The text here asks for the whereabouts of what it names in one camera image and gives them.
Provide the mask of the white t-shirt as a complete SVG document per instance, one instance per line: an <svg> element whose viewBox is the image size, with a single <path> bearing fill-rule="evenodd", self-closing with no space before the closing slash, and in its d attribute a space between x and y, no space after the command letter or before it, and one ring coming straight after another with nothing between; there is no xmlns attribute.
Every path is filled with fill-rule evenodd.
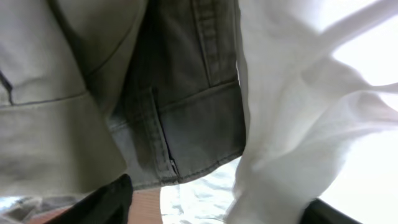
<svg viewBox="0 0 398 224"><path fill-rule="evenodd" d="M227 223L298 223L340 173L352 143L397 128L397 112L332 53L397 14L376 1L317 29L315 1L240 1L239 77L247 143Z"/></svg>

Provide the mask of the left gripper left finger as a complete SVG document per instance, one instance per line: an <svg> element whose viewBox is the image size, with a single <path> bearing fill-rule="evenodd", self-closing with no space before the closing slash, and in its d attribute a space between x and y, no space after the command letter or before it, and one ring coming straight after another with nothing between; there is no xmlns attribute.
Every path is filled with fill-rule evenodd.
<svg viewBox="0 0 398 224"><path fill-rule="evenodd" d="M132 194L131 178L123 174L47 224L127 224Z"/></svg>

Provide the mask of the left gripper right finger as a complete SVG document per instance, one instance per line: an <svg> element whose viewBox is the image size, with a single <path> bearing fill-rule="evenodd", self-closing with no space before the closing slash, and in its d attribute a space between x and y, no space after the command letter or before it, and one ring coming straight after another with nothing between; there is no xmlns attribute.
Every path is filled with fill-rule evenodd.
<svg viewBox="0 0 398 224"><path fill-rule="evenodd" d="M335 210L324 201L316 199L304 210L300 224L361 224Z"/></svg>

